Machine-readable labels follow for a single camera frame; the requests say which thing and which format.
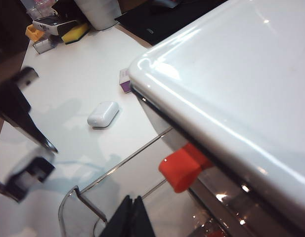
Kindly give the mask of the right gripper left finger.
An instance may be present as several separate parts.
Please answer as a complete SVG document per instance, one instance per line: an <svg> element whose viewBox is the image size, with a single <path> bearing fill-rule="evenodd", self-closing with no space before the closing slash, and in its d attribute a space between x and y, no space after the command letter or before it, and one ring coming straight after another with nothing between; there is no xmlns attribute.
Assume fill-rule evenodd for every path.
<svg viewBox="0 0 305 237"><path fill-rule="evenodd" d="M128 228L128 217L131 212L132 199L125 196L116 212L99 235L100 237L125 237Z"/></svg>

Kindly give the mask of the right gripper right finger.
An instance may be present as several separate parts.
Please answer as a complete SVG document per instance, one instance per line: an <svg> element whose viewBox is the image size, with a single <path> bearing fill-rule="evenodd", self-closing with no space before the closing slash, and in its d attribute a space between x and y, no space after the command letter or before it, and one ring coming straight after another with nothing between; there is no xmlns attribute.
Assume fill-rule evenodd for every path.
<svg viewBox="0 0 305 237"><path fill-rule="evenodd" d="M133 202L131 210L131 236L155 237L153 227L141 196L138 196Z"/></svg>

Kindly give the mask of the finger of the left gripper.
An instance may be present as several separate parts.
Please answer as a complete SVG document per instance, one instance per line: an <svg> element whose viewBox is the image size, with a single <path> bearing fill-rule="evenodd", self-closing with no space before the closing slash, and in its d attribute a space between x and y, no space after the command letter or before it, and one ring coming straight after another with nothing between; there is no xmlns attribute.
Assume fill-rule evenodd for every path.
<svg viewBox="0 0 305 237"><path fill-rule="evenodd" d="M0 118L8 122L35 143L57 153L56 147L36 127L30 117L31 105L18 86L38 77L32 67L25 67L9 79L0 82Z"/></svg>
<svg viewBox="0 0 305 237"><path fill-rule="evenodd" d="M19 199L13 190L9 190L4 184L0 182L0 194L5 197L8 197L16 202L19 202Z"/></svg>

